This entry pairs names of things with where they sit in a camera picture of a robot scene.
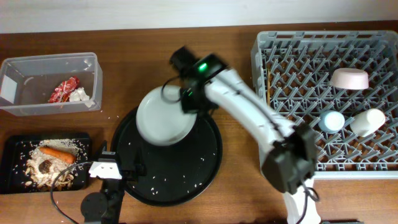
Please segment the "white round plate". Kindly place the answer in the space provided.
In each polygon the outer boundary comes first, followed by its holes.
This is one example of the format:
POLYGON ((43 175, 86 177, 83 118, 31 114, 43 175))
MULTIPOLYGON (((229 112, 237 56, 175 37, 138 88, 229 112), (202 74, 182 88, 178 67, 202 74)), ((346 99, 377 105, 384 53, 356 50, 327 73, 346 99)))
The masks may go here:
POLYGON ((176 102, 180 88, 159 86, 141 101, 136 113, 139 134, 155 146, 169 146, 181 141, 193 128, 196 114, 186 114, 176 102))

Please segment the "rice and food scraps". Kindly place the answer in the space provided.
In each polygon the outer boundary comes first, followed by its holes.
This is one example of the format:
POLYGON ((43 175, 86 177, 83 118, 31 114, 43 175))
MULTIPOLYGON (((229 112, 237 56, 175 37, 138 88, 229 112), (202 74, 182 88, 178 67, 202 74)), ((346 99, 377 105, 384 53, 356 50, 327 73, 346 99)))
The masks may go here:
POLYGON ((83 139, 27 140, 16 144, 12 150, 10 174, 4 180, 10 194, 48 192, 52 184, 59 191, 80 190, 86 186, 86 171, 78 166, 57 177, 71 164, 63 159, 46 154, 42 148, 63 151, 74 156, 73 164, 86 162, 90 141, 83 139))

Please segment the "orange carrot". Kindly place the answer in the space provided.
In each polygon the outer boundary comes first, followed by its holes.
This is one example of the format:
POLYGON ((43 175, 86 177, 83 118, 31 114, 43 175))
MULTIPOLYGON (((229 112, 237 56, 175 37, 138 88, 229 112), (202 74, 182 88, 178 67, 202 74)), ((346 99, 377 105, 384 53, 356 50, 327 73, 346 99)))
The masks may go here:
POLYGON ((41 147, 39 151, 44 154, 53 156, 57 159, 60 159, 61 161, 67 164, 73 164, 76 161, 76 157, 73 154, 65 151, 60 151, 58 149, 54 149, 51 147, 41 147))

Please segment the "white tissue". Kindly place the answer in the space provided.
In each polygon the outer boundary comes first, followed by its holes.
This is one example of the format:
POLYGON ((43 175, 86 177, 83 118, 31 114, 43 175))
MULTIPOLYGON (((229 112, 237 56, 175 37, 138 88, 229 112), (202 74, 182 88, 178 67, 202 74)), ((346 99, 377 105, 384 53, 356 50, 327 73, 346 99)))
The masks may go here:
POLYGON ((83 87, 77 88, 71 92, 68 99, 69 102, 84 101, 88 108, 91 108, 95 104, 93 101, 90 101, 90 97, 85 93, 85 89, 83 87))

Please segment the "brown food lump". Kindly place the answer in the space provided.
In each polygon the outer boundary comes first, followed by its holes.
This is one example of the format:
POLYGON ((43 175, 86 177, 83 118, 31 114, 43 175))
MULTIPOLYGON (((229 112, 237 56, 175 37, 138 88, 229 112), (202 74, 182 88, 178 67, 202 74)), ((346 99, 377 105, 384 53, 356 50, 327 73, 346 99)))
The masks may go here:
POLYGON ((52 163, 49 160, 45 160, 39 164, 39 172, 41 174, 48 174, 50 172, 50 168, 52 163))

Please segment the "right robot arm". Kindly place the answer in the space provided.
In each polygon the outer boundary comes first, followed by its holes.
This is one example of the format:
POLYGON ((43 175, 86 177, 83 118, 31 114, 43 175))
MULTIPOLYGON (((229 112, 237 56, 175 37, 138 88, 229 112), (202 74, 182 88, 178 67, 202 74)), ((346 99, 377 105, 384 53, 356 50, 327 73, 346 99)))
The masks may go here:
POLYGON ((177 103, 186 114, 223 108, 257 141, 261 174, 283 196, 288 223, 320 223, 313 188, 317 166, 316 134, 307 124, 294 124, 262 100, 238 72, 216 54, 197 58, 186 47, 170 64, 183 83, 177 103))

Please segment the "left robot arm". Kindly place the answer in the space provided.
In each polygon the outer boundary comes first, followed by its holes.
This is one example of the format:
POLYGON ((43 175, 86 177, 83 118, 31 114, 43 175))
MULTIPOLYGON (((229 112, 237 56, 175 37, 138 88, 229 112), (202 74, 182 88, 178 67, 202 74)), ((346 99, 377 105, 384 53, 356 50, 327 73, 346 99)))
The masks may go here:
POLYGON ((102 181, 99 192, 88 194, 80 210, 85 223, 118 223, 125 190, 128 184, 138 183, 140 176, 147 175, 142 151, 133 156, 122 156, 108 151, 103 142, 88 171, 90 177, 102 181))

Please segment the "red wrapper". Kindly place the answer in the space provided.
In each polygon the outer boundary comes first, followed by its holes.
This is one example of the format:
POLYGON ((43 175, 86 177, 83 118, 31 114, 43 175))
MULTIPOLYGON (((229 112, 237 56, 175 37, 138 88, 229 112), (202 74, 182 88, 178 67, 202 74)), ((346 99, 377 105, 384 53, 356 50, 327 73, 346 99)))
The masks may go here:
POLYGON ((80 80, 76 76, 70 77, 59 84, 54 92, 51 94, 48 103, 64 103, 69 99, 69 96, 80 85, 80 80))

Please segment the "wooden chopstick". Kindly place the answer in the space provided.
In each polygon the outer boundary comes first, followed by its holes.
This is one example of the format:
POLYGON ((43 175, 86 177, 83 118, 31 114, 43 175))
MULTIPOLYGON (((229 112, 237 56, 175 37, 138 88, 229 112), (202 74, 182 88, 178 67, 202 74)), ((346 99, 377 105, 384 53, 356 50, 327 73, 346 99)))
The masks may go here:
POLYGON ((271 105, 271 69, 267 68, 267 105, 271 105))

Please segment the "pink bowl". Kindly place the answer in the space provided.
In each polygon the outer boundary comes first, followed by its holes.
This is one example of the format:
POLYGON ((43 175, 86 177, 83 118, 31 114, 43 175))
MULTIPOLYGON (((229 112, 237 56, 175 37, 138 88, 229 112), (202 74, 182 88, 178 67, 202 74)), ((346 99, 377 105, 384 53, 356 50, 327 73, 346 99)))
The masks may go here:
POLYGON ((338 68, 333 72, 329 84, 346 90, 364 90, 369 88, 369 77, 364 70, 338 68))

